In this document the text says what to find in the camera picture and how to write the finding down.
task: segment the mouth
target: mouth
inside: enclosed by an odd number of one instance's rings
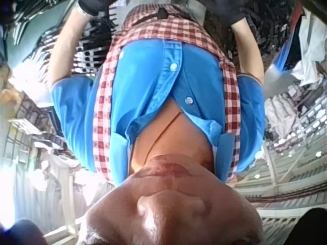
[[[181,177],[191,177],[193,175],[183,166],[176,163],[162,163],[155,167],[150,168],[145,173],[141,174],[139,178],[157,176],[157,177],[167,177],[172,176],[176,178]]]

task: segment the man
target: man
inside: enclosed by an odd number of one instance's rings
[[[238,77],[191,10],[143,4],[94,83],[70,78],[83,29],[109,2],[80,0],[72,11],[50,60],[52,100],[70,149],[116,186],[88,211],[84,243],[260,242],[259,215],[224,184],[264,132],[263,63],[242,2],[202,1],[235,34]]]

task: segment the hand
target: hand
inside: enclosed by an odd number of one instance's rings
[[[198,0],[207,9],[214,12],[223,26],[229,27],[245,17],[241,8],[247,0]]]
[[[81,9],[92,16],[97,16],[100,11],[108,11],[110,0],[79,0]]]

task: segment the shirt button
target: shirt button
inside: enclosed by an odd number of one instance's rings
[[[192,105],[193,104],[193,99],[191,97],[187,97],[185,99],[185,103],[188,104],[188,105]]]
[[[177,64],[176,63],[173,63],[170,65],[170,70],[174,71],[177,69]]]

